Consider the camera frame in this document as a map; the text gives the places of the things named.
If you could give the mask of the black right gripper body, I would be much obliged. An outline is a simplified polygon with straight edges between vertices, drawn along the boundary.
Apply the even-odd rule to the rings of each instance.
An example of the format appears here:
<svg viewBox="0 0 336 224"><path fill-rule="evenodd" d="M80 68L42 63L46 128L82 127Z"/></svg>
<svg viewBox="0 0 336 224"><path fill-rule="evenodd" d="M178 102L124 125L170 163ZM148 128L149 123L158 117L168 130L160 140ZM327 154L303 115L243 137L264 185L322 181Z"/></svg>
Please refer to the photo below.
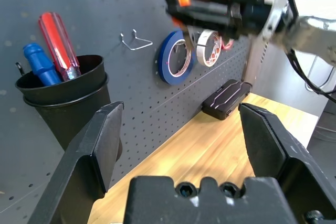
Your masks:
<svg viewBox="0 0 336 224"><path fill-rule="evenodd" d="M271 5L265 0L229 0L229 37L238 39L241 35L259 35L262 31Z"/></svg>

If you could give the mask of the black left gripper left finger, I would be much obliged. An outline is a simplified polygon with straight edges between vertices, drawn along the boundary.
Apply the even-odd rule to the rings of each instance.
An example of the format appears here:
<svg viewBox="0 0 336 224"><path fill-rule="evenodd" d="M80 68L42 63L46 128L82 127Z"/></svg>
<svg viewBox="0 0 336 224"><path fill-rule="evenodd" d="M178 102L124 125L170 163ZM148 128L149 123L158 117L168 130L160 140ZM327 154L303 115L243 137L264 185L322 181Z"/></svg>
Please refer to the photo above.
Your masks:
<svg viewBox="0 0 336 224"><path fill-rule="evenodd" d="M124 103L99 109L67 148L52 177L49 223L87 223L108 190L117 160Z"/></svg>

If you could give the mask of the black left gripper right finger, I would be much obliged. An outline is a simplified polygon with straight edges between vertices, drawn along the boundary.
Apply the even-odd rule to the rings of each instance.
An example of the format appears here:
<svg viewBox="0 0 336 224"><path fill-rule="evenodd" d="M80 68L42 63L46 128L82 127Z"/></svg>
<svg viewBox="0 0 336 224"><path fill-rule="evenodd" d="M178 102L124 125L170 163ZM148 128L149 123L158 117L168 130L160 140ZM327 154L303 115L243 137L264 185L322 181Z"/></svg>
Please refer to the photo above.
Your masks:
<svg viewBox="0 0 336 224"><path fill-rule="evenodd" d="M335 220L335 189L306 148L268 110L238 106L250 164L257 177L273 177L297 220Z"/></svg>

